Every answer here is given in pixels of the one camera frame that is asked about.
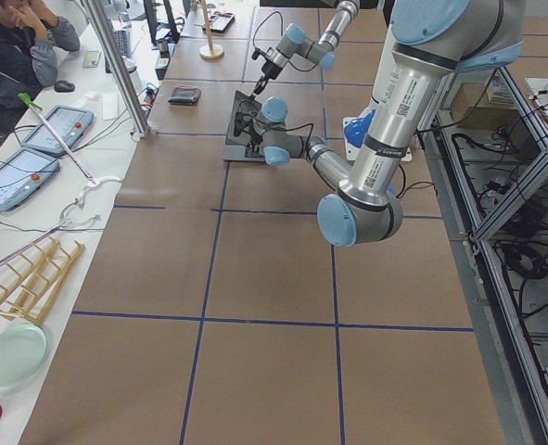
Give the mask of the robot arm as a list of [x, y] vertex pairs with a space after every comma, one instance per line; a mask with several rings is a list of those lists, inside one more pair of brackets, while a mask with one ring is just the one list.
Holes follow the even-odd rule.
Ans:
[[335, 51], [343, 33], [356, 19], [361, 7], [358, 0], [326, 1], [336, 10], [322, 35], [313, 40], [295, 23], [290, 23], [282, 33], [276, 47], [263, 52], [256, 49], [253, 58], [264, 57], [261, 81], [275, 80], [291, 59], [298, 55], [321, 70], [330, 69], [336, 58]]
[[256, 110], [237, 106], [235, 135], [246, 134], [274, 166], [308, 160], [332, 187], [317, 208], [326, 241], [349, 247], [393, 236], [401, 226], [399, 200], [389, 183], [440, 80], [454, 72], [496, 69], [521, 52], [522, 1], [398, 1], [379, 65], [375, 113], [353, 163], [319, 137], [294, 135], [285, 125], [287, 104], [272, 97]]

